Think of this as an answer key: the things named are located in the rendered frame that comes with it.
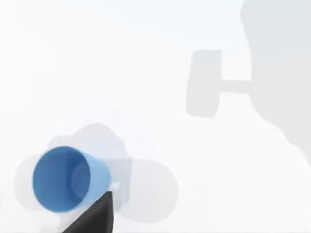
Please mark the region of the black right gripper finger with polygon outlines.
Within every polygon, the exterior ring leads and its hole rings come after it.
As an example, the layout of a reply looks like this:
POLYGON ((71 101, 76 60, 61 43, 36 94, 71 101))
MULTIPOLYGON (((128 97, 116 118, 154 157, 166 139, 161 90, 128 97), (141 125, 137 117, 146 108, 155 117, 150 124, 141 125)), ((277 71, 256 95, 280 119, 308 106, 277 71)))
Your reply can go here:
POLYGON ((62 233, 113 233, 112 192, 107 191, 62 233))

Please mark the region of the blue cup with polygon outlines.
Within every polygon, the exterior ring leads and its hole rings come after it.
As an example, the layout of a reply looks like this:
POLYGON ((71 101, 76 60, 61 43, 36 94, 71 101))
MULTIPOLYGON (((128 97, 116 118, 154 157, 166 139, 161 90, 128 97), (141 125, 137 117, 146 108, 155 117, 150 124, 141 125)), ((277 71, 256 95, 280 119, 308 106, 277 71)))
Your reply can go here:
POLYGON ((37 201, 57 213, 92 205, 109 190, 111 181, 102 160, 69 146, 45 152, 32 178, 37 201))

